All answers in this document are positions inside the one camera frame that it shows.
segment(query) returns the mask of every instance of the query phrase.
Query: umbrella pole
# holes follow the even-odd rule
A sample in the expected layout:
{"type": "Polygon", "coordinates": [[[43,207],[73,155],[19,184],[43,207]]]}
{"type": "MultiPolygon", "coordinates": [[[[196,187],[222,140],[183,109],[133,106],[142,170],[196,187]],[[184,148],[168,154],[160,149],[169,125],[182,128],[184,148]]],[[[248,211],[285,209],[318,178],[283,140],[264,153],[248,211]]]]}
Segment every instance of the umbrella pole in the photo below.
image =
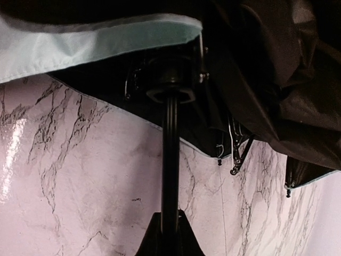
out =
{"type": "Polygon", "coordinates": [[[163,121],[163,177],[161,202],[161,233],[165,252],[177,255],[178,249],[178,187],[180,137],[178,132],[179,98],[169,95],[165,100],[163,121]]]}

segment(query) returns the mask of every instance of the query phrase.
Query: umbrella canopy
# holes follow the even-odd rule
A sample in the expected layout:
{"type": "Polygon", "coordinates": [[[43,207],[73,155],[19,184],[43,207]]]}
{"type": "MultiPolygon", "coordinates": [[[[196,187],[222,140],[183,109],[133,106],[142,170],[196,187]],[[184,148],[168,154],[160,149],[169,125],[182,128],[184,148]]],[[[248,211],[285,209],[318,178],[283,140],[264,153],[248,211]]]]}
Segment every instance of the umbrella canopy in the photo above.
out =
{"type": "MultiPolygon", "coordinates": [[[[231,113],[257,140],[289,156],[287,188],[302,186],[341,169],[341,3],[174,3],[140,3],[136,12],[130,8],[130,2],[90,1],[81,7],[79,2],[68,5],[64,1],[3,1],[1,9],[11,17],[45,25],[103,22],[155,12],[198,18],[203,23],[204,44],[208,47],[205,60],[210,80],[196,90],[198,100],[182,110],[187,116],[181,128],[182,138],[216,157],[217,138],[223,137],[220,143],[225,146],[224,155],[229,154],[231,113]]],[[[191,25],[194,33],[189,33],[183,43],[198,32],[200,26],[191,25]]],[[[129,63],[135,57],[134,53],[122,55],[52,75],[81,92],[159,125],[160,115],[153,104],[126,103],[121,97],[129,63]],[[84,88],[99,77],[102,87],[84,88]],[[110,86],[113,79],[121,83],[114,89],[110,86]]]]}

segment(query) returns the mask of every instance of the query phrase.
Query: reflective glossy surface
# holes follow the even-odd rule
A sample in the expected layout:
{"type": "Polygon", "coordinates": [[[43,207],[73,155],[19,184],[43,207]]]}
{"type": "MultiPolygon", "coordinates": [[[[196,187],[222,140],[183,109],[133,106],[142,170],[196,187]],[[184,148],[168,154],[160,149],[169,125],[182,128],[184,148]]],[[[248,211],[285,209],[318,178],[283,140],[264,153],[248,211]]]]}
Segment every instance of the reflective glossy surface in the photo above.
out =
{"type": "MultiPolygon", "coordinates": [[[[130,256],[160,210],[162,133],[39,75],[0,86],[0,255],[130,256]]],[[[304,255],[323,179],[283,187],[254,142],[241,172],[181,145],[180,207],[209,255],[304,255]]]]}

